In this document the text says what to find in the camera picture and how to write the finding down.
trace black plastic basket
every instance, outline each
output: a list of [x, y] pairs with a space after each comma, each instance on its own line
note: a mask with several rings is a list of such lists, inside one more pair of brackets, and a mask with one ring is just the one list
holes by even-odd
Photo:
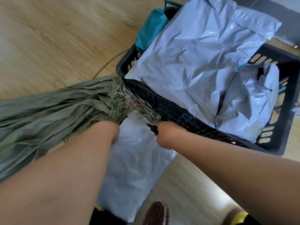
[[216, 130], [195, 118], [186, 109], [156, 94], [147, 85], [136, 80], [125, 79], [125, 75], [133, 67], [133, 61], [139, 59], [139, 56], [140, 54], [133, 45], [117, 64], [117, 74], [122, 77], [125, 85], [132, 93], [137, 94], [159, 113], [163, 121], [173, 121], [189, 132], [214, 140], [279, 156], [283, 155], [294, 117], [292, 109], [297, 103], [300, 91], [300, 59], [297, 56], [264, 44], [249, 61], [250, 64], [262, 61], [277, 63], [280, 71], [279, 81], [286, 84], [286, 88], [279, 93], [280, 95], [285, 94], [283, 103], [274, 108], [278, 113], [278, 119], [272, 123], [270, 118], [255, 144], [235, 135]]

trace wood grain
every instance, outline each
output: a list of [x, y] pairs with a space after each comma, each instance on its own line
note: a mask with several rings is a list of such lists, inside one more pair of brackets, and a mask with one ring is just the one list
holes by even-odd
[[[174, 0], [184, 3], [185, 0]], [[163, 0], [0, 0], [0, 99], [62, 88], [91, 79], [112, 57], [129, 49]], [[298, 50], [270, 41], [296, 55]], [[100, 74], [114, 72], [120, 57]], [[300, 118], [295, 118], [287, 158], [300, 161]], [[236, 203], [182, 156], [167, 167], [145, 200], [165, 201], [175, 224], [221, 224]]]

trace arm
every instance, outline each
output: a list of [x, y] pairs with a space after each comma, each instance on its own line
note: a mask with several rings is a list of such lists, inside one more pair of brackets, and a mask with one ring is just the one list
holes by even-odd
[[261, 224], [300, 224], [300, 162], [198, 136], [173, 122], [157, 126], [161, 147], [194, 163]]
[[1, 224], [88, 224], [118, 134], [99, 122], [1, 184]]

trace gray cord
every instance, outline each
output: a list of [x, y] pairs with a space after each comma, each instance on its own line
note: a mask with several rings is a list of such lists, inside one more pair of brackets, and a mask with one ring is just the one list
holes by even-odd
[[94, 77], [92, 78], [95, 79], [96, 76], [112, 61], [114, 60], [116, 57], [120, 56], [121, 54], [127, 52], [129, 49], [122, 51], [121, 53], [117, 54], [116, 56], [114, 56], [112, 59], [110, 59], [105, 65], [103, 65], [103, 67], [101, 69], [99, 69], [99, 71], [94, 75]]

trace white paper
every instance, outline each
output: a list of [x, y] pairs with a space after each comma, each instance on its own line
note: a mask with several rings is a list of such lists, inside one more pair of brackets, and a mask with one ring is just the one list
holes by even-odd
[[140, 206], [176, 154], [174, 150], [159, 147], [146, 119], [131, 113], [122, 122], [119, 139], [111, 147], [98, 205], [127, 222], [133, 222]]
[[281, 23], [231, 0], [187, 0], [126, 79], [185, 108], [211, 127], [236, 66], [271, 39]]
[[[257, 80], [258, 68], [264, 74]], [[216, 117], [216, 128], [255, 142], [274, 109], [279, 89], [275, 64], [260, 63], [242, 68], [230, 84]]]

